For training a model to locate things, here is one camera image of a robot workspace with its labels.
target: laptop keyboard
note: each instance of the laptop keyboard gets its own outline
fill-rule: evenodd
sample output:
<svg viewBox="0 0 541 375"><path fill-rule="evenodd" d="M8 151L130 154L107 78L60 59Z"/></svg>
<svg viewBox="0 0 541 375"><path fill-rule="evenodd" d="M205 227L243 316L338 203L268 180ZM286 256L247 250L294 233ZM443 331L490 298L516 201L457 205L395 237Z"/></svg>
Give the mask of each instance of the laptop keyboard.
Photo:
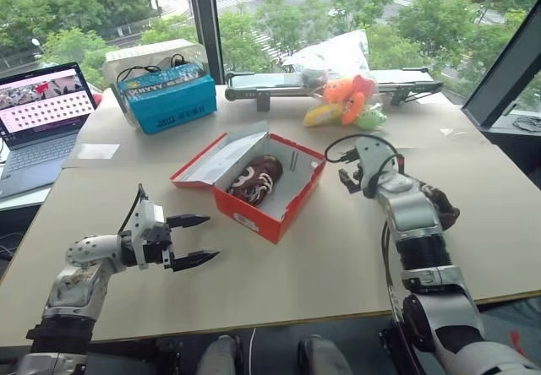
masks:
<svg viewBox="0 0 541 375"><path fill-rule="evenodd" d="M45 143L33 144L25 149L17 149L9 157L6 169L11 172L42 162L66 158L74 147L76 139L77 134L72 134Z"/></svg>

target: gray pants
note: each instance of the gray pants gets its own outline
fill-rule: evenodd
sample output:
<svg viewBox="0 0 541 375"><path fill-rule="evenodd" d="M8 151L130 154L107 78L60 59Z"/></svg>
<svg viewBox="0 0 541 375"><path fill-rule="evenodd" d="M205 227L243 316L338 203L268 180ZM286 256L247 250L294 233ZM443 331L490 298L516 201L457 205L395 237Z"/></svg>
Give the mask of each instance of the gray pants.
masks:
<svg viewBox="0 0 541 375"><path fill-rule="evenodd" d="M222 335L208 346L199 361L196 375L236 375L237 344L228 335ZM299 344L303 375L352 375L344 355L332 341L317 335Z"/></svg>

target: laptop screen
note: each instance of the laptop screen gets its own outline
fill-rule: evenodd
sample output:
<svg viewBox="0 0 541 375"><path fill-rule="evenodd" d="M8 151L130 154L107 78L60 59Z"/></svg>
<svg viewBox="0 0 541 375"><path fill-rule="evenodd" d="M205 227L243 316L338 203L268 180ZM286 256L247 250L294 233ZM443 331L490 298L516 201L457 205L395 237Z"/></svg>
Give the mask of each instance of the laptop screen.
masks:
<svg viewBox="0 0 541 375"><path fill-rule="evenodd" d="M76 63L0 80L0 135L8 146L78 130L95 108Z"/></svg>

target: robotic arm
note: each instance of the robotic arm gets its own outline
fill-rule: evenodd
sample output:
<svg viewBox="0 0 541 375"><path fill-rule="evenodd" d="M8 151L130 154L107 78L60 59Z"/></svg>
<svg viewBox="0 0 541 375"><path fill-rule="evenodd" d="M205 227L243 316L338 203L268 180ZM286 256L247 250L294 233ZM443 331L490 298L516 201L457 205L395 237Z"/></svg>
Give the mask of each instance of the robotic arm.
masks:
<svg viewBox="0 0 541 375"><path fill-rule="evenodd" d="M353 179L344 170L340 179L350 193L363 191L365 197L376 198L386 213L381 240L393 326L381 339L398 372L424 374L413 345L434 354L449 375L541 375L512 348L484 340L478 309L445 249L443 230L452 226L458 209L441 191L405 175L404 158L391 144L359 135L354 149L339 160L327 160L360 160ZM388 266L390 238L401 257L402 283L411 292L402 309Z"/></svg>
<svg viewBox="0 0 541 375"><path fill-rule="evenodd" d="M124 230L130 217L130 227ZM33 343L18 374L83 375L92 329L111 276L135 265L146 269L156 263L179 271L209 261L219 252L198 251L175 258L171 241L172 228L196 226L208 219L202 215L165 218L163 208L148 200L139 185L118 234L87 236L68 248L67 264L54 281L41 323L26 336Z"/></svg>

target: red shoe box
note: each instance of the red shoe box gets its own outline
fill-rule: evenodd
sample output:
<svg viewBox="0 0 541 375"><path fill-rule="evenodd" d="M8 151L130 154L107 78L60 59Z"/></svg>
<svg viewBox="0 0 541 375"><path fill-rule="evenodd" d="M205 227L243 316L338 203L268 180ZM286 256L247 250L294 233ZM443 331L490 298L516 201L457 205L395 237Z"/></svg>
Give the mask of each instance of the red shoe box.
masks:
<svg viewBox="0 0 541 375"><path fill-rule="evenodd" d="M257 207L227 192L246 165L262 155L274 155L283 173L272 192ZM270 242L277 244L316 187L325 157L262 131L260 124L239 133L224 133L170 178L179 188L212 186L217 208Z"/></svg>

